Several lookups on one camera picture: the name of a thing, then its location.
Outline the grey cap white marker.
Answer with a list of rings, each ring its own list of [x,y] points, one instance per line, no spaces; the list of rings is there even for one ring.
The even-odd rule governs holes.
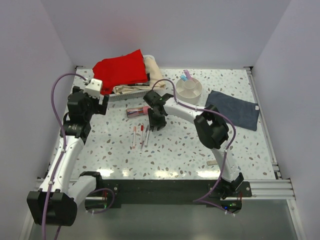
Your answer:
[[[148,129],[145,133],[145,138],[144,138],[144,142],[143,142],[143,146],[146,148],[148,146],[148,142],[149,142],[149,137],[150,137],[150,129]]]

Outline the blue white eraser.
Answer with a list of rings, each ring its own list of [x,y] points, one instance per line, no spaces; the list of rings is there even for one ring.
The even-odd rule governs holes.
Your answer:
[[[185,75],[181,75],[180,78],[181,78],[184,82],[188,80]]]

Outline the pink purple correction tape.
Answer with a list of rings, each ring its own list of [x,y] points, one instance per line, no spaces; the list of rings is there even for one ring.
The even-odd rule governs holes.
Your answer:
[[[192,80],[192,79],[193,79],[187,69],[184,69],[183,72],[184,72],[184,74],[185,74],[185,76],[186,76],[186,78],[187,78],[188,80]]]

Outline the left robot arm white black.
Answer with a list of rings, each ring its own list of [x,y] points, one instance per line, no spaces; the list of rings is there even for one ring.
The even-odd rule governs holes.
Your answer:
[[[71,226],[78,207],[87,195],[99,196],[104,190],[99,172],[80,174],[71,184],[76,160],[91,131],[93,115],[105,115],[109,97],[100,96],[102,84],[73,87],[67,99],[67,113],[63,117],[63,130],[58,150],[46,178],[37,191],[30,191],[27,204],[38,225]]]

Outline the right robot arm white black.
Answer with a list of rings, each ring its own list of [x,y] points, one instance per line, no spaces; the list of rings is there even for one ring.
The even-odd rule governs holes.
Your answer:
[[[241,190],[244,181],[243,174],[236,166],[232,154],[229,152],[235,135],[229,138],[228,125],[231,121],[219,113],[214,105],[199,108],[178,101],[172,94],[159,95],[154,90],[148,91],[143,100],[149,106],[147,110],[149,127],[151,131],[159,131],[167,124],[166,116],[179,117],[194,124],[199,141],[203,146],[212,151],[218,163],[220,174],[208,193],[198,198],[202,201],[213,192],[221,194],[221,198],[235,196]]]

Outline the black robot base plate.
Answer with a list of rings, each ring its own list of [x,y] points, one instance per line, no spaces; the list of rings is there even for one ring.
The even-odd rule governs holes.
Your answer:
[[[196,199],[203,197],[213,189],[216,180],[130,180],[130,179],[102,179],[98,189],[108,188],[113,191],[115,200],[111,208],[121,208],[124,205],[191,205]],[[220,182],[209,194],[209,199],[214,203],[226,198],[252,197],[250,183],[244,181],[236,191],[224,189]],[[79,204],[87,196],[93,196],[95,204],[89,207],[102,208],[102,193],[91,193],[89,190],[85,196],[74,197],[74,201]]]

